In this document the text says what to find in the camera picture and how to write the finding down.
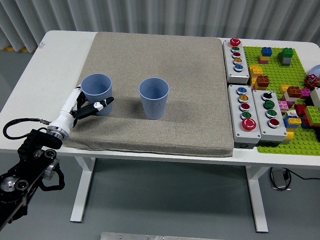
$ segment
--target yellow button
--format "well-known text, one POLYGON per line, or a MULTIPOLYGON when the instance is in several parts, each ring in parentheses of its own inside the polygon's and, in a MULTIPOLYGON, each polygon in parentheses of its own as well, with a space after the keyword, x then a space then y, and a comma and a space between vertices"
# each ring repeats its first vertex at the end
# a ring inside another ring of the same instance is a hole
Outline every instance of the yellow button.
POLYGON ((238 98, 238 101, 239 101, 239 103, 241 103, 241 104, 248 102, 248 100, 249 100, 249 98, 248 98, 247 95, 240 95, 239 98, 238 98))

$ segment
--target blue button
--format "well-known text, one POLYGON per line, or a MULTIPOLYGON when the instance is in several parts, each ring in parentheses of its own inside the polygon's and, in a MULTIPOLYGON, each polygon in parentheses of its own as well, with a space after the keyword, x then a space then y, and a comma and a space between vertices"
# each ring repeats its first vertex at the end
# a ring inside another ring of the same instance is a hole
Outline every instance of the blue button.
POLYGON ((234 70, 237 71, 237 72, 241 72, 243 68, 244 67, 242 65, 240 65, 240 64, 237 64, 237 65, 234 66, 234 70))
POLYGON ((245 89, 244 87, 238 87, 238 89, 236 90, 236 93, 238 94, 238 95, 244 95, 244 94, 246 94, 247 93, 247 89, 245 89))

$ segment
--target green lego baseplate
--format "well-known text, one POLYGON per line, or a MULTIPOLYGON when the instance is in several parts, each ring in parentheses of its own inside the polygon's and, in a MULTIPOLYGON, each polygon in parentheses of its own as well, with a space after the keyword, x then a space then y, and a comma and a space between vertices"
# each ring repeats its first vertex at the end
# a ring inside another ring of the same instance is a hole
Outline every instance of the green lego baseplate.
MULTIPOLYGON (((278 100, 283 94, 280 93, 281 85, 290 85, 303 89, 305 78, 307 76, 295 49, 290 66, 281 66, 278 61, 278 53, 283 48, 273 47, 272 56, 268 64, 259 64, 258 57, 262 47, 244 46, 246 62, 249 65, 261 66, 263 75, 267 75, 270 84, 267 90, 275 91, 278 100)), ((296 104, 305 104, 304 99, 298 99, 296 104)), ((289 154, 289 155, 311 155, 320 156, 320 143, 313 129, 303 129, 299 126, 294 131, 294 138, 288 144, 280 144, 277 147, 258 146, 259 153, 264 154, 289 154)))

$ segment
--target ribbed cup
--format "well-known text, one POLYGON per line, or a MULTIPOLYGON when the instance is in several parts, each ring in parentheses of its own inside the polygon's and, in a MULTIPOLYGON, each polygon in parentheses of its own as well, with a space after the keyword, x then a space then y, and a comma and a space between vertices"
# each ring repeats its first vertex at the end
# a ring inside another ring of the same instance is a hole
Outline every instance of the ribbed cup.
MULTIPOLYGON (((112 97, 112 81, 111 78, 103 73, 94 73, 86 76, 81 83, 83 91, 89 103, 94 104, 101 100, 112 97)), ((104 109, 99 111, 97 115, 106 116, 112 111, 113 103, 110 103, 104 109)))
POLYGON ((140 83, 139 93, 148 119, 158 120, 165 114, 169 89, 169 84, 157 77, 147 78, 140 83))

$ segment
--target pink lego brick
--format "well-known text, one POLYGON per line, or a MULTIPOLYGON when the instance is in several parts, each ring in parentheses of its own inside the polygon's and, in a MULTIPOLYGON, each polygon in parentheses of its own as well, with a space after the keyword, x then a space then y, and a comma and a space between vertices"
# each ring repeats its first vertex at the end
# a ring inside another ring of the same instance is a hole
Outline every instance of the pink lego brick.
POLYGON ((311 90, 308 89, 308 88, 302 88, 302 89, 300 89, 300 90, 301 90, 301 95, 300 95, 300 98, 301 98, 301 99, 306 99, 306 98, 309 97, 310 94, 311 94, 311 90))
POLYGON ((258 56, 258 63, 259 64, 268 64, 269 61, 263 61, 260 59, 260 56, 258 56))
POLYGON ((278 101, 278 104, 282 113, 286 113, 289 110, 289 107, 286 101, 278 101))

